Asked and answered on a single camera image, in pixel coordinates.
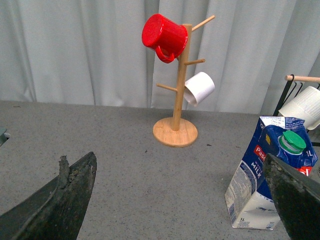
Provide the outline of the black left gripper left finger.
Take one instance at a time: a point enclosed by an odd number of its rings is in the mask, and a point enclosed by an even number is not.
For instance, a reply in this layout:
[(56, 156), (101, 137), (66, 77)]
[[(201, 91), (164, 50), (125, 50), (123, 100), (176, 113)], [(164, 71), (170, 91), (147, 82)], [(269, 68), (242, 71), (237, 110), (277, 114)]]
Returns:
[(87, 153), (73, 165), (59, 160), (59, 174), (0, 216), (2, 240), (75, 240), (92, 196), (97, 158)]

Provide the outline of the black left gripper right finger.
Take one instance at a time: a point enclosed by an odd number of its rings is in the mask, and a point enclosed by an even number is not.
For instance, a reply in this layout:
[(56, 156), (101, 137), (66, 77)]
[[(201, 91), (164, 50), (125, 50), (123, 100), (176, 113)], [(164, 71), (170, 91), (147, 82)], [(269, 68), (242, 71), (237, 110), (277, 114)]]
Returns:
[(292, 240), (320, 238), (320, 183), (268, 153), (264, 177), (277, 213)]

